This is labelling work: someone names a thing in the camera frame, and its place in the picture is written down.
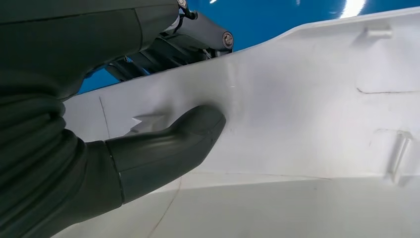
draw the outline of blue background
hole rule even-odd
[[[293,27],[340,18],[346,4],[363,0],[187,0],[218,25],[232,32],[238,51],[267,41]],[[420,6],[420,0],[366,0],[361,14]],[[79,93],[117,83],[104,69],[85,79]]]

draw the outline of gray cowling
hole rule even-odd
[[[144,48],[178,14],[172,0],[68,1],[1,3],[0,237],[48,238],[176,179],[225,124],[199,106],[152,134],[84,143],[64,129],[61,100],[85,73]]]

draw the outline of crack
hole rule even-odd
[[[323,179],[328,181],[333,181],[331,178],[315,177],[315,176],[302,176],[302,175],[274,175],[274,174],[248,174],[248,173],[190,173],[190,174],[212,174],[212,175],[264,175],[264,176],[278,176],[278,177],[289,177],[289,178],[306,178],[306,179]]]
[[[372,93],[367,93],[362,91],[360,88],[356,87],[357,91],[359,93],[363,93],[363,94],[404,94],[404,93],[418,93],[419,91],[405,91],[405,92],[372,92]]]
[[[153,227],[153,229],[150,231],[149,235],[147,236],[147,238],[152,237],[153,233],[155,232],[156,228],[158,228],[159,224],[161,223],[161,221],[163,220],[163,218],[165,217],[166,213],[168,212],[169,208],[171,207],[173,201],[175,200],[176,196],[179,193],[179,190],[181,190],[181,183],[182,183],[182,177],[179,178],[179,185],[178,185],[178,189],[175,192],[175,195],[173,196],[171,202],[169,203],[167,209],[165,210],[165,212],[163,213],[162,217],[160,218],[160,220],[156,223],[156,226]]]
[[[105,116],[104,105],[102,104],[102,99],[101,99],[101,97],[100,97],[100,96],[99,96],[99,102],[101,103],[102,112],[103,112],[103,114],[104,114],[104,118],[105,118],[105,125],[106,125],[106,130],[107,130],[107,132],[108,132],[108,139],[110,139],[110,136],[109,136],[109,128],[108,128],[108,122],[106,121],[106,116]]]

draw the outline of white plastic panel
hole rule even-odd
[[[167,115],[169,125],[210,103],[228,121],[197,173],[382,176],[398,132],[420,135],[418,22],[413,8],[303,25],[250,49],[76,96],[65,119],[89,141],[125,135],[133,117]],[[373,25],[389,27],[391,37],[360,39]],[[99,97],[102,114],[75,112],[98,107]],[[92,128],[97,121],[107,128]],[[381,131],[392,138],[370,146]]]
[[[419,237],[418,22],[420,8],[307,24],[66,101],[86,141],[203,103],[227,125],[194,171],[60,238]]]

